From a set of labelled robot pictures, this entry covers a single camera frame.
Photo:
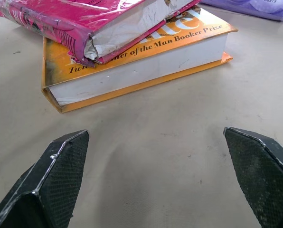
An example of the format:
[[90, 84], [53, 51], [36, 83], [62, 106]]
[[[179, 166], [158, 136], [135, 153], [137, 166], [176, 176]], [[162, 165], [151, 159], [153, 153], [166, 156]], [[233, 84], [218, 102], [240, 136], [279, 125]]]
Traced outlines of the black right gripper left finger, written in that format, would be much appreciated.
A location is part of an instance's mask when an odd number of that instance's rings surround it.
[[0, 228], [68, 228], [81, 188], [87, 130], [53, 140], [0, 203]]

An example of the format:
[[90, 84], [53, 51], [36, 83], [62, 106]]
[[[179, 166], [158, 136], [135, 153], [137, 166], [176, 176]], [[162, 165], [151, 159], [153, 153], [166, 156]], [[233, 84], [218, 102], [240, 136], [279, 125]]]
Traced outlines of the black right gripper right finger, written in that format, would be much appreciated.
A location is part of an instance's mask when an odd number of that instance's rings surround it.
[[283, 228], [283, 147], [274, 139], [226, 127], [239, 186], [262, 228]]

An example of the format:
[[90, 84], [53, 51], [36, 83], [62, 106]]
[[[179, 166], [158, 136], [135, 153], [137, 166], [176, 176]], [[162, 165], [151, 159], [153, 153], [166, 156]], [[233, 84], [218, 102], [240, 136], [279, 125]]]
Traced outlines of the orange hardcover book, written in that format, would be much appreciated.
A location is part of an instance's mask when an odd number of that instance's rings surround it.
[[43, 40], [42, 93], [66, 113], [231, 60], [225, 52], [235, 27], [194, 6], [106, 64], [75, 63], [68, 49]]

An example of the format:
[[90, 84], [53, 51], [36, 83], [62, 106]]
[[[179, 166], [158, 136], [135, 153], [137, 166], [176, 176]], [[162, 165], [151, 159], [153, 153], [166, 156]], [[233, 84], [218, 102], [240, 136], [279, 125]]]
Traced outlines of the pink hardcover book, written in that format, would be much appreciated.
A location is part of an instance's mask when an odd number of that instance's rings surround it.
[[104, 64], [200, 0], [0, 0], [0, 17], [67, 47], [77, 63]]

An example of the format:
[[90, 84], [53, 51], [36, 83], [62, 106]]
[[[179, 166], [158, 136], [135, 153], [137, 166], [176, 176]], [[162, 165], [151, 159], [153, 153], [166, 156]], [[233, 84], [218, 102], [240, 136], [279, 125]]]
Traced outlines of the purple book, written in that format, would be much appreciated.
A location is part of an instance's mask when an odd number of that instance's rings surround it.
[[232, 12], [283, 21], [283, 0], [201, 0], [200, 2]]

